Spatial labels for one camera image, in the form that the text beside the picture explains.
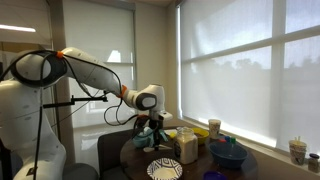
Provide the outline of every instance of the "cup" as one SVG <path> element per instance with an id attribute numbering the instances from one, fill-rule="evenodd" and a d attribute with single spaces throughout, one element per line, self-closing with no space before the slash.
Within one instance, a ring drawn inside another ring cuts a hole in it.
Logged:
<path id="1" fill-rule="evenodd" d="M 291 162 L 297 165 L 303 165 L 307 152 L 307 144 L 302 141 L 289 141 Z"/>
<path id="2" fill-rule="evenodd" d="M 211 139 L 219 139 L 221 121 L 218 119 L 209 119 L 209 137 Z"/>

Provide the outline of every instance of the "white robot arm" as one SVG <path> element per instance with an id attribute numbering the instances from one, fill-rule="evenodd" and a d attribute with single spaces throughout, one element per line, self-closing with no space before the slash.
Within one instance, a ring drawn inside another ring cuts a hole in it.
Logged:
<path id="1" fill-rule="evenodd" d="M 62 178 L 65 149 L 52 132 L 46 115 L 41 113 L 40 97 L 41 88 L 55 84 L 62 77 L 74 78 L 79 85 L 83 83 L 110 92 L 135 109 L 149 110 L 152 120 L 172 118 L 164 108 L 162 86 L 150 85 L 140 92 L 129 90 L 104 63 L 76 48 L 23 53 L 3 75 L 8 71 L 14 79 L 0 82 L 0 102 L 6 102 L 0 103 L 0 138 L 6 148 L 16 151 L 23 160 L 23 167 L 15 176 L 18 180 L 33 179 L 34 172 L 38 179 Z"/>

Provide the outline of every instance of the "bottle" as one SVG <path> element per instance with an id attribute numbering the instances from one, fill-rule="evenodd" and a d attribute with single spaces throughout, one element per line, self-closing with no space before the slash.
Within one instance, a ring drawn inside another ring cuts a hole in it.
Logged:
<path id="1" fill-rule="evenodd" d="M 175 157 L 182 164 L 190 164 L 198 159 L 198 138 L 188 127 L 177 129 L 173 148 Z"/>
<path id="2" fill-rule="evenodd" d="M 308 169 L 315 173 L 319 172 L 319 155 L 310 153 L 310 158 L 308 159 Z"/>

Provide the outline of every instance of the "round table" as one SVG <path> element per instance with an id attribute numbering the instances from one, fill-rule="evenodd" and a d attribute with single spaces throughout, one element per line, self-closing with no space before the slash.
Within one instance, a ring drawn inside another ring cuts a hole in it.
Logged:
<path id="1" fill-rule="evenodd" d="M 161 142 L 161 144 L 173 147 L 173 141 L 168 138 L 168 142 Z M 240 169 L 227 169 L 220 167 L 213 160 L 207 145 L 211 142 L 207 138 L 204 145 L 198 147 L 198 160 L 191 164 L 181 164 L 183 173 L 180 179 L 184 180 L 201 180 L 203 174 L 207 171 L 218 171 L 224 174 L 229 180 L 233 179 L 258 179 L 257 161 L 248 150 L 248 157 L 243 162 Z M 147 167 L 149 164 L 160 158 L 175 159 L 173 149 L 159 150 L 152 152 L 144 152 L 143 149 L 138 149 L 133 145 L 132 140 L 128 140 L 122 147 L 120 154 L 121 166 L 125 174 L 133 180 L 151 179 L 147 174 Z"/>

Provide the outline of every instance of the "ceiling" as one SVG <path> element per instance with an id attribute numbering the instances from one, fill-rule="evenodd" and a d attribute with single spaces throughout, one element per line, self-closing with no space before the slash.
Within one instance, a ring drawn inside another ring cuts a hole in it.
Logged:
<path id="1" fill-rule="evenodd" d="M 159 7 L 167 7 L 173 0 L 133 0 Z M 0 24 L 32 27 L 36 32 L 0 29 L 0 42 L 51 45 L 49 15 L 46 0 L 0 0 Z"/>

